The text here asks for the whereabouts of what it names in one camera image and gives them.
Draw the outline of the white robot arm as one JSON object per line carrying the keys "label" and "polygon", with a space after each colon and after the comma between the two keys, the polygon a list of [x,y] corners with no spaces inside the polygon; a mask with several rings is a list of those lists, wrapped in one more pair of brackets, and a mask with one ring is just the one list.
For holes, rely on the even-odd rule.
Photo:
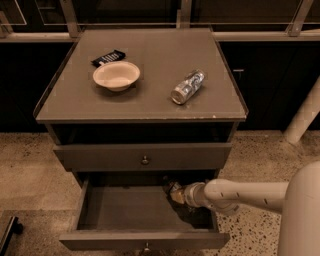
{"label": "white robot arm", "polygon": [[277,256],[320,256],[320,162],[297,171],[288,182],[234,182],[213,179],[182,186],[169,185],[179,204],[204,207],[224,215],[241,204],[281,215]]}

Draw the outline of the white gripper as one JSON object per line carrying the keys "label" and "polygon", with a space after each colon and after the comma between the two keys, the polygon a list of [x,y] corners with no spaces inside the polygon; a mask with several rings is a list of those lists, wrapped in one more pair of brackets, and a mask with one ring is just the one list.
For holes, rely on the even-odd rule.
{"label": "white gripper", "polygon": [[206,207],[208,200],[204,193],[205,183],[196,182],[187,185],[184,190],[178,189],[170,192],[170,197],[173,201],[184,204],[195,208]]}

